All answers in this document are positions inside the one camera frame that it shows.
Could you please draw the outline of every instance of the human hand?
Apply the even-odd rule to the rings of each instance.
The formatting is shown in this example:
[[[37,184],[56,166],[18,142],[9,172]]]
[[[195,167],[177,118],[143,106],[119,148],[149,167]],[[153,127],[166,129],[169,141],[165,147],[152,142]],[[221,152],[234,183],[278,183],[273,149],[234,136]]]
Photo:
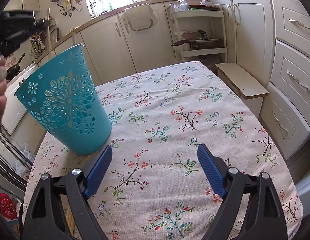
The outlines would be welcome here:
[[[5,72],[6,72],[5,63],[6,63],[6,59],[4,58],[4,56],[1,55],[0,56],[1,73],[4,72],[3,68],[5,69]],[[3,81],[0,82],[0,122],[2,120],[2,116],[4,114],[4,110],[5,110],[5,106],[6,106],[6,102],[7,102],[7,98],[6,98],[5,94],[4,94],[6,89],[7,89],[7,84],[6,84],[6,81],[3,80]]]

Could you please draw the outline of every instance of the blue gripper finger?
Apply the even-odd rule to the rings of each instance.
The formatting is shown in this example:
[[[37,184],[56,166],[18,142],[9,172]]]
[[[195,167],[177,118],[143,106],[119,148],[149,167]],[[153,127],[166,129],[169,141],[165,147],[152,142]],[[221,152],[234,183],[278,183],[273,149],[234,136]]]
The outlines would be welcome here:
[[[89,199],[91,195],[97,193],[101,181],[103,180],[105,173],[110,165],[112,157],[112,148],[107,146],[87,176],[86,188],[83,192],[83,195],[86,199]]]
[[[213,155],[202,144],[197,148],[197,158],[202,166],[205,175],[213,189],[213,191],[224,199],[227,195],[224,183],[224,177],[220,173],[216,164],[214,163]]]

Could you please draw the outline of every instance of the floral tablecloth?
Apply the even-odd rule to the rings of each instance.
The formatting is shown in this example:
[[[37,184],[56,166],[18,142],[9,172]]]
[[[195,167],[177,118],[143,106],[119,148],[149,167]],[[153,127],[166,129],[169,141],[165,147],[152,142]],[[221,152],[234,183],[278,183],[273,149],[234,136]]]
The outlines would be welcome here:
[[[222,199],[197,160],[200,143],[244,174],[268,172],[288,235],[296,233],[303,207],[282,156],[245,104],[200,62],[135,74],[96,90],[112,122],[107,143],[113,160],[89,204],[109,239],[202,238]],[[41,174],[65,175],[84,158],[47,133],[31,170],[24,215]],[[230,237],[241,228],[247,201],[244,196]]]

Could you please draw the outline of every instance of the wooden step stool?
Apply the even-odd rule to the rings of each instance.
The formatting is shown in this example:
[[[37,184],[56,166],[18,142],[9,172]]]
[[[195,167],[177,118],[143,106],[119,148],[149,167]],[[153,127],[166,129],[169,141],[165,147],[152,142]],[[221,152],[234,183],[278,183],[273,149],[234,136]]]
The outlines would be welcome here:
[[[268,91],[236,63],[215,64],[217,76],[245,103],[258,118]]]

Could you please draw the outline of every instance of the blue plastic basket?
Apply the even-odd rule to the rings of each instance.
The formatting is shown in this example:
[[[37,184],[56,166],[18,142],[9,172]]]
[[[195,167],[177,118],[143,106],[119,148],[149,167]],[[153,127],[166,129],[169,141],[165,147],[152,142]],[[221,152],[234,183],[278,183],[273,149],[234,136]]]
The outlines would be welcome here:
[[[15,92],[29,113],[78,155],[89,155],[107,141],[111,123],[86,66],[82,44],[37,69]]]

